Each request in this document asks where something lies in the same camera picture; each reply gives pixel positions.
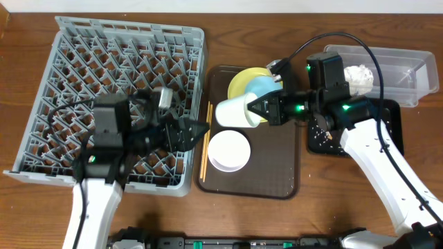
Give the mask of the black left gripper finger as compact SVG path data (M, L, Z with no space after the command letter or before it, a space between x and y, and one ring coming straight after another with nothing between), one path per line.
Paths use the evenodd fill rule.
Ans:
M202 138L209 130L207 122L191 120L189 118L179 118L179 129L183 133L184 138Z
M207 129L202 131L180 131L172 140L174 151L190 151L204 138Z

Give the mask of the light blue bowl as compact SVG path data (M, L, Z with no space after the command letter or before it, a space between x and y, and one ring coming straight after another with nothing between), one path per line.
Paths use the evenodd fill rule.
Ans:
M258 98L273 91L282 90L282 85L273 81L269 76L258 76L253 78L245 88L245 93L254 93Z

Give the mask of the white cup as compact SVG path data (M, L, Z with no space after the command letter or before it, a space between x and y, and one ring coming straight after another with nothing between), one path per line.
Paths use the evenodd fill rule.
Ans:
M245 93L220 102L215 109L218 124L222 127L256 128L262 118L248 110L248 104L256 99L256 94Z

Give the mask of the yellow plate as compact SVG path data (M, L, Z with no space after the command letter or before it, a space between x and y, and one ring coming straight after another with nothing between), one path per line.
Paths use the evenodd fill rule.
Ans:
M245 94L246 85L255 77L269 76L270 72L266 68L247 68L240 71L231 81L228 86L228 99L236 98Z

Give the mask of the white paper napkin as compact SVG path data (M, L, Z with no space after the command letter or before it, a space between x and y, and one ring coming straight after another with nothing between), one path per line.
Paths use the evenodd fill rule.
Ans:
M365 95L373 88L374 75L365 65L344 68L345 80L349 83L350 95Z

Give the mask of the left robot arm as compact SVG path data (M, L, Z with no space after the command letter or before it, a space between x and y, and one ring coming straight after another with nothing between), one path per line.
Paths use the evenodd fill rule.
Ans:
M129 174L157 149L190 151L209 131L207 122L159 117L156 98L109 94L93 100L96 127L72 162L73 207L64 248L105 248Z

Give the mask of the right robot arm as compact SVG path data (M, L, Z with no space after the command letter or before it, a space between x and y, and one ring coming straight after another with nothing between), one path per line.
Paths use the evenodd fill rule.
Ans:
M383 105L319 91L273 91L210 100L199 184L224 194L287 199L299 186L295 121L333 131L383 202L396 238L366 230L341 239L344 248L441 248L442 203L420 181L379 118Z

